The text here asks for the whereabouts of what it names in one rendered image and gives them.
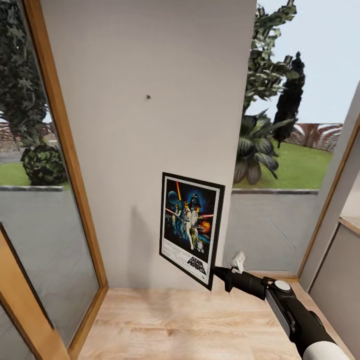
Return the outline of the poster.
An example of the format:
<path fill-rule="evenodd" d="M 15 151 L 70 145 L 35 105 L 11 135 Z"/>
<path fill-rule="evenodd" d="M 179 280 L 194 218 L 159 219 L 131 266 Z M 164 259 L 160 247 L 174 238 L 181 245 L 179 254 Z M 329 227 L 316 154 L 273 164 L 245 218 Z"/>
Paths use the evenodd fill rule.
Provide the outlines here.
<path fill-rule="evenodd" d="M 224 185 L 164 172 L 159 255 L 212 288 Z"/>

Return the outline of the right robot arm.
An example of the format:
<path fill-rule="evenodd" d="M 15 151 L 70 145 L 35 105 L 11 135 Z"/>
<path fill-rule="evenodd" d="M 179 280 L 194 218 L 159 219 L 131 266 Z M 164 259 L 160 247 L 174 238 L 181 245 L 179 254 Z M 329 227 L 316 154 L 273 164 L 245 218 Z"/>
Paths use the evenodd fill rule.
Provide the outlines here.
<path fill-rule="evenodd" d="M 350 360 L 336 344 L 318 315 L 307 310 L 290 284 L 271 277 L 257 277 L 245 272 L 242 251 L 230 260 L 231 269 L 215 266 L 210 268 L 221 281 L 225 291 L 233 287 L 254 295 L 261 300 L 267 299 L 275 316 L 292 343 L 295 343 L 302 360 Z"/>

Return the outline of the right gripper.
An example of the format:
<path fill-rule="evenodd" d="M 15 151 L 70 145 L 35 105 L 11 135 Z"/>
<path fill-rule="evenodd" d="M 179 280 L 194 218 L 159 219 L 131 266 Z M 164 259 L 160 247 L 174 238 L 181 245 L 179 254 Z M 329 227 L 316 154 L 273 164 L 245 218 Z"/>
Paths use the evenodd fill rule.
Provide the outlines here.
<path fill-rule="evenodd" d="M 251 294 L 251 281 L 254 276 L 251 273 L 243 271 L 241 274 L 237 272 L 232 272 L 231 269 L 225 267 L 215 266 L 214 268 L 210 268 L 210 271 L 214 273 L 221 281 L 224 281 L 225 291 L 229 292 L 233 287 L 242 290 L 250 295 Z"/>

